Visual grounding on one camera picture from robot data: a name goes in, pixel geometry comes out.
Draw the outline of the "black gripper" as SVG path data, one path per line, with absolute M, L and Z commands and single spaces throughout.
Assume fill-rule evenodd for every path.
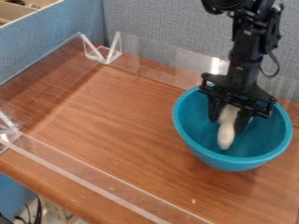
M 209 120 L 216 122 L 225 104 L 241 110 L 233 124 L 235 134 L 239 135 L 253 116 L 268 118 L 276 104 L 276 98 L 267 93 L 257 84 L 253 84 L 244 93 L 229 85 L 225 75 L 203 73 L 199 91 L 208 97 Z

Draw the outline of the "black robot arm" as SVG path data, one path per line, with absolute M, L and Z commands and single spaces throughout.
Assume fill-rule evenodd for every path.
M 208 96 L 208 117 L 220 118 L 224 107 L 239 109 L 233 130 L 240 133 L 253 116 L 268 118 L 276 98 L 257 85 L 261 62 L 272 56 L 281 38 L 279 31 L 284 6 L 276 0 L 200 0 L 212 15 L 232 18 L 233 46 L 224 75 L 203 73 L 199 91 Z

